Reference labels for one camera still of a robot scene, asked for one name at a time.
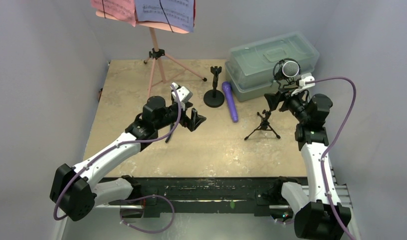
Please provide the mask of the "black tripod mic stand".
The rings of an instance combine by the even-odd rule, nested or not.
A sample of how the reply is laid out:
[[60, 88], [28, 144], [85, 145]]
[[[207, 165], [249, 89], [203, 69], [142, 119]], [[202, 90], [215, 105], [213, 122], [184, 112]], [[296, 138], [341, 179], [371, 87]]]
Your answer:
[[265, 93], [264, 94], [264, 98], [267, 101], [268, 104], [268, 109], [264, 109], [261, 113], [258, 111], [256, 113], [256, 115], [260, 118], [260, 123], [258, 125], [258, 127], [256, 127], [248, 136], [246, 136], [244, 138], [244, 140], [248, 140], [249, 137], [255, 133], [256, 131], [271, 131], [274, 133], [274, 135], [276, 136], [277, 139], [281, 139], [281, 136], [273, 129], [273, 127], [271, 126], [270, 122], [269, 122], [269, 118], [272, 115], [272, 107], [271, 107], [271, 103], [267, 98], [267, 95], [272, 94], [272, 92], [270, 93]]

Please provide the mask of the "black round-base mic stand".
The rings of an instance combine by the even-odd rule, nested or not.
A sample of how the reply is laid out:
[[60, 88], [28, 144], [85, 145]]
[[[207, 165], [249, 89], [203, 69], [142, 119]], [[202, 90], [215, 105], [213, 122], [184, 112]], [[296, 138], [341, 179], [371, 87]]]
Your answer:
[[221, 66], [211, 66], [210, 72], [213, 74], [212, 89], [208, 90], [203, 97], [204, 103], [210, 108], [218, 108], [223, 105], [225, 101], [224, 94], [217, 89], [219, 82], [219, 75], [222, 72]]

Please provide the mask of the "silver condenser microphone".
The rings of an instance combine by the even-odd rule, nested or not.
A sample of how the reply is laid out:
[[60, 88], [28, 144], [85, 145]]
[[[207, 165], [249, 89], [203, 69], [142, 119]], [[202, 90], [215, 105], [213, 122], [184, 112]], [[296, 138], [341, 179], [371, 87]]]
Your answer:
[[301, 66], [295, 59], [284, 58], [274, 65], [272, 73], [275, 82], [281, 84], [285, 81], [287, 85], [292, 85], [295, 77], [301, 74]]

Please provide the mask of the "purple microphone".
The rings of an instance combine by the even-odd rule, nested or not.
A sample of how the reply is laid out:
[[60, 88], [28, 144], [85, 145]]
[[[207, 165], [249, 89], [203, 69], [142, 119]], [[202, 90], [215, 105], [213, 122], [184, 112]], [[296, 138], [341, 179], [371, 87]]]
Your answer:
[[227, 106], [229, 109], [229, 113], [230, 113], [232, 122], [237, 123], [239, 121], [239, 116], [237, 113], [235, 101], [233, 99], [232, 86], [228, 81], [224, 81], [222, 83], [221, 87], [222, 87], [222, 91], [225, 95], [225, 98], [227, 100]]

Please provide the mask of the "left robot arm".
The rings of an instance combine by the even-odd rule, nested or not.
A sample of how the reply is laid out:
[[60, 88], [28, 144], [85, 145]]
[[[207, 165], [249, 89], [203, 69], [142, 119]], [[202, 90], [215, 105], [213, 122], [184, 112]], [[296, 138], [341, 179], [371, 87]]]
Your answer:
[[[172, 104], [166, 106], [163, 97], [150, 97], [142, 112], [110, 145], [74, 166], [64, 163], [56, 169], [49, 196], [55, 204], [56, 221], [66, 217], [79, 221], [105, 202], [124, 200], [133, 205], [140, 200], [141, 191], [132, 177], [122, 176], [104, 183], [101, 180], [153, 142], [168, 138], [178, 126], [193, 132], [206, 121], [188, 100], [174, 96], [171, 100]], [[186, 115], [188, 108], [192, 108], [190, 116]]]

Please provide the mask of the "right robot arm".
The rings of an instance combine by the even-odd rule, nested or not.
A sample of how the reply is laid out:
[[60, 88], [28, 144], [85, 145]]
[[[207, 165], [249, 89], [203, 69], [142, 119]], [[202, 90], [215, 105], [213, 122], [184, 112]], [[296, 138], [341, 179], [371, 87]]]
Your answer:
[[305, 100], [304, 92], [290, 90], [266, 93], [269, 111], [289, 111], [298, 120], [295, 140], [304, 160], [308, 193], [296, 182], [284, 182], [272, 190], [273, 199], [287, 202], [293, 211], [294, 232], [307, 240], [340, 240], [348, 234], [352, 211], [342, 204], [331, 173], [331, 144], [324, 124], [333, 102], [324, 94]]

